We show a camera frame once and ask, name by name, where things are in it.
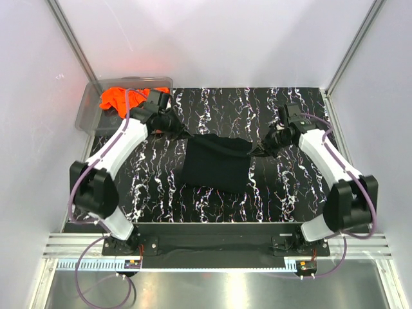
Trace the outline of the black t shirt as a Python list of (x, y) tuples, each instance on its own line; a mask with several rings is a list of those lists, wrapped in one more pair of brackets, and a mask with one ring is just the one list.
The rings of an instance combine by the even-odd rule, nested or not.
[(193, 187), (244, 194), (251, 149), (252, 143), (242, 138), (194, 135), (187, 141), (180, 179)]

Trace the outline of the clear plastic bin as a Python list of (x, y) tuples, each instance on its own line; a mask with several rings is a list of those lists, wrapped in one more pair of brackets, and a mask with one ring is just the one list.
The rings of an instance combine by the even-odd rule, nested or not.
[(111, 136), (120, 127), (122, 119), (114, 108), (100, 108), (101, 94), (109, 88), (173, 88), (169, 77), (123, 77), (89, 82), (84, 90), (75, 127), (90, 136)]

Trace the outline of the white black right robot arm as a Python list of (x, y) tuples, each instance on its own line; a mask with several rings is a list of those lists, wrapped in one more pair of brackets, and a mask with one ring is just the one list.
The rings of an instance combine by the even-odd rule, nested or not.
[[(285, 249), (307, 255), (324, 240), (340, 233), (357, 239), (371, 238), (377, 228), (377, 179), (364, 176), (331, 145), (328, 134), (333, 128), (325, 120), (303, 113), (299, 104), (281, 106), (278, 113), (279, 120), (270, 125), (249, 156), (275, 156), (281, 149), (294, 145), (311, 159), (329, 187), (322, 213), (302, 223)], [(352, 231), (367, 225), (370, 231), (365, 236)]]

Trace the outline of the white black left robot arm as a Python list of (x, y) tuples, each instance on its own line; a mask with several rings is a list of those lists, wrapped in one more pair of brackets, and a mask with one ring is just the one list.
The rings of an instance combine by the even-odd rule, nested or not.
[(107, 239), (126, 255), (142, 248), (138, 228), (120, 210), (120, 196), (114, 183), (116, 175), (129, 155), (149, 134), (159, 132), (170, 139), (190, 137), (171, 107), (171, 94), (151, 89), (137, 107), (129, 103), (130, 90), (125, 91), (126, 117), (108, 142), (85, 162), (70, 166), (70, 197), (68, 214), (72, 223), (73, 210), (89, 215), (88, 223), (100, 225)]

